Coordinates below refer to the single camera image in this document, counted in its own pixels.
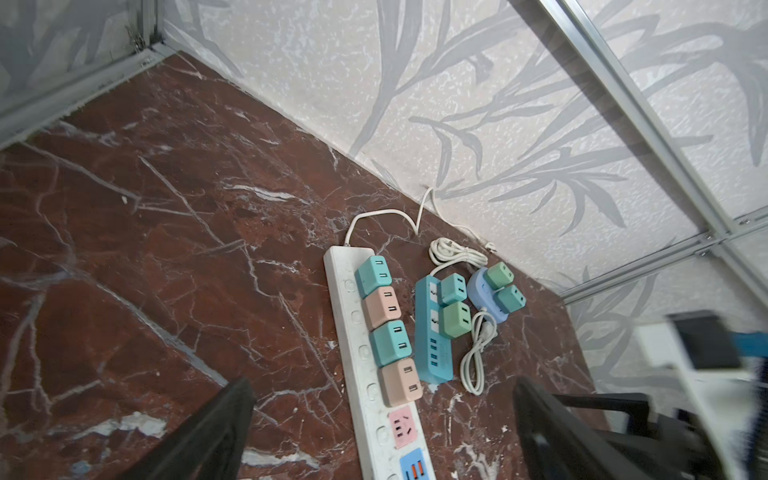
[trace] power cord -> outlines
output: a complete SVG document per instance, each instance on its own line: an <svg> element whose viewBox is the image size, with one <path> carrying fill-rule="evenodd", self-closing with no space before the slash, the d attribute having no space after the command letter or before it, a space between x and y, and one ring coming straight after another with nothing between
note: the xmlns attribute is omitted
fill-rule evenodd
<svg viewBox="0 0 768 480"><path fill-rule="evenodd" d="M488 265L488 257L469 247L459 245L455 241L440 237L429 244L429 259L437 265L430 275L451 266L454 263L466 262L475 268L481 268Z"/></svg>
<svg viewBox="0 0 768 480"><path fill-rule="evenodd" d="M447 221L440 213L440 210L437 208L437 202L435 201L435 189L432 187L428 187L427 191L424 192L422 202L419 205L419 215L416 217L416 222L414 222L406 212L394 208L374 210L373 212L357 214L352 219L352 223L349 224L349 229L346 231L346 236L344 237L344 246L350 246L349 239L352 238L352 231L355 230L357 220L360 220L361 218L374 217L376 215L399 215L400 217L405 218L406 221L410 224L411 228L413 229L413 233L419 235L419 227L421 226L422 214L424 213L424 204L426 203L427 196L429 194L432 194L432 205L435 207L435 213L441 220L454 228L461 228L468 231L475 239L477 239L479 243L482 243L485 246L486 250L491 252L496 251L496 247L492 242L488 242L484 238L480 237L472 228L467 227L466 225L460 225L458 223L451 223ZM440 237L437 240L432 241L432 243L429 245L429 258L435 265L437 265L437 267L430 273L430 275L435 275L435 273L446 268L447 266L451 266L454 263L459 262L467 262L477 268L488 264L488 257L486 255L478 252L475 249L464 247L445 237Z"/></svg>
<svg viewBox="0 0 768 480"><path fill-rule="evenodd" d="M464 355L458 368L462 385L472 395L481 395L485 389L485 367L482 364L482 352L496 337L496 320L485 308L472 317L472 348ZM470 378L470 367L475 364L475 381Z"/></svg>

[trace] metal frame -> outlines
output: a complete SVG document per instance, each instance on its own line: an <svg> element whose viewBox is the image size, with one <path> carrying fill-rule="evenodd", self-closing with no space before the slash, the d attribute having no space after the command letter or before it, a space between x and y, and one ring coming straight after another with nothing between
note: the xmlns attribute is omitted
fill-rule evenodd
<svg viewBox="0 0 768 480"><path fill-rule="evenodd" d="M0 150L24 140L173 53L169 48L141 51L9 111L0 118Z"/></svg>
<svg viewBox="0 0 768 480"><path fill-rule="evenodd" d="M176 51L161 43L162 0L133 0L135 53L105 66L64 74L39 90L3 99L0 106L0 150L22 141L57 118L77 110L97 96L156 65Z"/></svg>
<svg viewBox="0 0 768 480"><path fill-rule="evenodd" d="M645 258L566 290L561 294L573 303L624 285L696 254L711 251L768 309L768 280L734 245L733 240L768 226L768 207L738 219L730 218L704 183L648 100L621 66L619 59L594 26L578 0L539 0L576 52L603 84L627 119L632 122L660 165L690 201L710 232L667 247Z"/></svg>

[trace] marble countertop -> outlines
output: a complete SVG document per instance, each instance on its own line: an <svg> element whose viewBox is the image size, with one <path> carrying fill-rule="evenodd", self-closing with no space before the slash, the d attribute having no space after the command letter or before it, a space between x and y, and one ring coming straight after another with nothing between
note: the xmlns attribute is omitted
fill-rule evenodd
<svg viewBox="0 0 768 480"><path fill-rule="evenodd" d="M361 475L323 254L355 214L413 201L181 55L0 161L5 474L111 478L245 376L257 406L239 478ZM473 245L422 225L376 217L353 235L387 258L411 336L429 242ZM512 267L528 305L486 350L486 394L457 376L417 402L438 478L527 477L517 376L594 388L563 303Z"/></svg>

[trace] pink outlet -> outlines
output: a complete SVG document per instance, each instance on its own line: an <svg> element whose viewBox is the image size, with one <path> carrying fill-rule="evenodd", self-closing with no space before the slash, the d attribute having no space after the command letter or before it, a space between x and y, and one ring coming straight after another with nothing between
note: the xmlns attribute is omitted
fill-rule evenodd
<svg viewBox="0 0 768 480"><path fill-rule="evenodd" d="M413 423L411 407L406 405L389 414L389 423L392 425L392 433L395 435L395 448L401 449L416 440L419 433Z"/></svg>

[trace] white power strip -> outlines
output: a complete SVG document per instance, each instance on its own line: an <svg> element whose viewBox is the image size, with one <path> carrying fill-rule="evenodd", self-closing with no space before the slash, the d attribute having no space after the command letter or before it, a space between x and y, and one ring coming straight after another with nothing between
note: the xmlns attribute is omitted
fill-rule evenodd
<svg viewBox="0 0 768 480"><path fill-rule="evenodd" d="M405 480L400 459L420 448L427 478L435 480L435 469L414 402L406 405L413 413L418 437L401 449L395 448L395 436L388 415L402 406L389 408L384 404L379 369L373 360L369 331L362 313L362 298L355 281L355 272L373 254L369 248L330 247L323 256L362 477L365 480Z"/></svg>

